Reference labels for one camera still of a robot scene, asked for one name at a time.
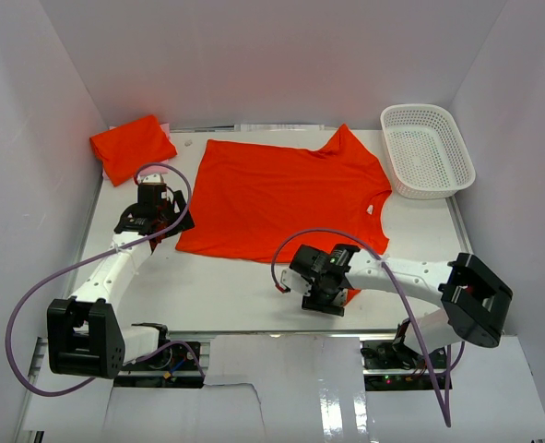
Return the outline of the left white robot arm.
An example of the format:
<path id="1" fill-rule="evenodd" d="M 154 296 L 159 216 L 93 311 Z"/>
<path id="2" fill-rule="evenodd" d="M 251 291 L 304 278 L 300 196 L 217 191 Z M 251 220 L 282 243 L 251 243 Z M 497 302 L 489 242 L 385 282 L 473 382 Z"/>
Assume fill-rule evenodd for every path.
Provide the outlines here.
<path id="1" fill-rule="evenodd" d="M 137 201 L 121 214 L 109 256 L 69 298 L 47 309 L 48 354 L 55 374 L 113 379 L 143 360 L 161 368 L 172 357 L 167 328 L 158 323 L 119 325 L 118 306 L 137 272 L 165 239 L 194 228 L 184 194 L 160 174 L 137 185 Z"/>

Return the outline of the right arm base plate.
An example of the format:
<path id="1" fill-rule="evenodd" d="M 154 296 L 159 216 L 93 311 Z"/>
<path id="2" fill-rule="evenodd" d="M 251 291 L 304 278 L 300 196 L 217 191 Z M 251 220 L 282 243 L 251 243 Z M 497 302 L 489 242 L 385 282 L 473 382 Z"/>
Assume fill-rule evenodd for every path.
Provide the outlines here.
<path id="1" fill-rule="evenodd" d="M 360 336 L 362 373 L 367 392 L 432 390 L 428 366 L 421 353 L 403 345 L 408 325 Z"/>

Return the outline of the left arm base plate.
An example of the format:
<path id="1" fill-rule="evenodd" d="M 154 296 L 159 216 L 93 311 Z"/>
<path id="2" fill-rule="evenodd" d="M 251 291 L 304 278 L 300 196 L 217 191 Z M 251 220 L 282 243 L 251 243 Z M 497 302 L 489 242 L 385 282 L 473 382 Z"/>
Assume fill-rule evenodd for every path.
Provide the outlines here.
<path id="1" fill-rule="evenodd" d="M 189 341 L 191 354 L 182 344 L 175 344 L 146 362 L 126 365 L 114 379 L 115 388 L 147 389 L 201 389 L 204 372 L 208 366 L 208 346 L 199 341 Z"/>

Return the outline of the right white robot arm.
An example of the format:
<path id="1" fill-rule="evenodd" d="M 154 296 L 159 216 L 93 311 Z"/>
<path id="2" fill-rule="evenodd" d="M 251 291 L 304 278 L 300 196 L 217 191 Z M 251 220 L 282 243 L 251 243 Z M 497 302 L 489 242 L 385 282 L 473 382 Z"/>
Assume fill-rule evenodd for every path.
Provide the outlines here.
<path id="1" fill-rule="evenodd" d="M 395 360 L 417 366 L 427 352 L 466 341 L 482 348 L 500 344 L 512 290 L 478 257 L 460 253 L 446 262 L 380 259 L 355 245 L 327 253 L 301 245 L 280 285 L 302 295 L 302 309 L 343 316 L 349 290 L 403 293 L 435 306 L 408 316 L 393 341 Z"/>

